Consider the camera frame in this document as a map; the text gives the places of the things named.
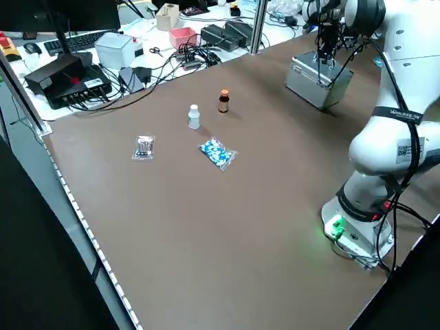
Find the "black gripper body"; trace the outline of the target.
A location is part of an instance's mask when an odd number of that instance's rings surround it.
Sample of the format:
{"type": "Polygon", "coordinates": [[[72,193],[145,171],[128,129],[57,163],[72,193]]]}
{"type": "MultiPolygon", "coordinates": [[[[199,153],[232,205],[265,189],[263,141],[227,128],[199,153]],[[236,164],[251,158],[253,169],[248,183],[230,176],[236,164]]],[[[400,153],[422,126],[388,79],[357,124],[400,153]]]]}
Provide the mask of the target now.
{"type": "Polygon", "coordinates": [[[318,58],[334,58],[341,48],[339,21],[321,22],[318,26],[318,58]]]}

